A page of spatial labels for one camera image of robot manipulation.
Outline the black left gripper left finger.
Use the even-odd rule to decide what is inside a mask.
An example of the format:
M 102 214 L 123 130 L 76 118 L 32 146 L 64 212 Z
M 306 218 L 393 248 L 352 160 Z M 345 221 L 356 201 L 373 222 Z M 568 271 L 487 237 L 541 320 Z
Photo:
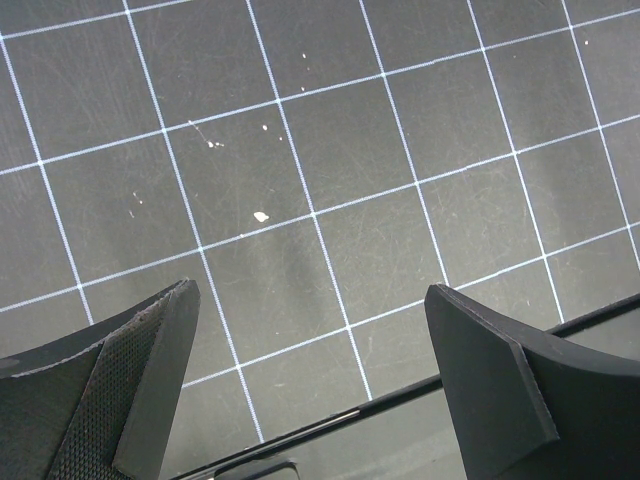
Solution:
M 183 279 L 1 360 L 4 479 L 156 479 L 200 310 Z

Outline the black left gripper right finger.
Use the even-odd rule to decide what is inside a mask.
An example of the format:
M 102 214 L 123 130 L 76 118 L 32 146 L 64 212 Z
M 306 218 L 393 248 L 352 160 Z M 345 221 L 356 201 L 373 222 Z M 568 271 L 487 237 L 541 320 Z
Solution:
M 638 361 L 443 284 L 429 287 L 425 311 L 468 478 L 638 478 Z

